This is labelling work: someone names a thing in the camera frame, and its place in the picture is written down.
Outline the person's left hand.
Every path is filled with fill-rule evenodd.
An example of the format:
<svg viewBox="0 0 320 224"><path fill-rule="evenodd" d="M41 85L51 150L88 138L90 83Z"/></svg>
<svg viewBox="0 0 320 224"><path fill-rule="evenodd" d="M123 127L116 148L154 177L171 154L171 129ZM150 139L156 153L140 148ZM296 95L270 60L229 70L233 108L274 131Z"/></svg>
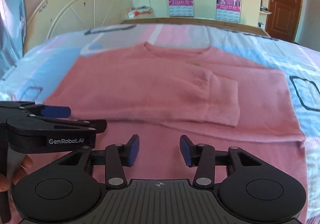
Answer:
<svg viewBox="0 0 320 224"><path fill-rule="evenodd" d="M12 180L9 180L3 174L0 174L0 190L1 192L8 191L11 187L11 184L16 184L22 178L27 176L25 169L29 169L33 166L33 160L25 155L21 165L15 170Z"/></svg>

